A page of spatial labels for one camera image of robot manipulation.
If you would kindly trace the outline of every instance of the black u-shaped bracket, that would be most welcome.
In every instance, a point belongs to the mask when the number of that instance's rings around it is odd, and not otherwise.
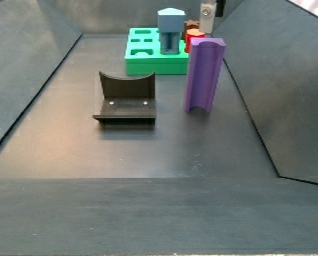
[[[105,100],[99,115],[93,117],[106,121],[155,122],[155,73],[146,77],[117,78],[99,73]]]

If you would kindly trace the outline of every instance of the purple rectangular prism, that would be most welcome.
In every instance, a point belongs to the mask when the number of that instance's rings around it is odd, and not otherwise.
[[[226,43],[222,38],[193,38],[190,48],[185,110],[211,111]]]

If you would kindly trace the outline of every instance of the green block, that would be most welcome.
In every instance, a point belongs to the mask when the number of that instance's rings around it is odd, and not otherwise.
[[[127,75],[185,75],[189,54],[181,41],[178,55],[161,54],[158,28],[131,28],[125,54]]]

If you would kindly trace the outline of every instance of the metal wall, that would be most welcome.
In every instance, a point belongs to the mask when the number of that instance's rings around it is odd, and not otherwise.
[[[244,0],[229,0],[225,17]],[[127,33],[131,27],[155,27],[158,10],[173,7],[199,19],[201,0],[50,0],[83,33]],[[218,25],[225,18],[217,18]]]
[[[246,0],[217,36],[281,176],[318,183],[318,17],[286,0]]]
[[[0,1],[0,140],[79,37],[46,0]]]

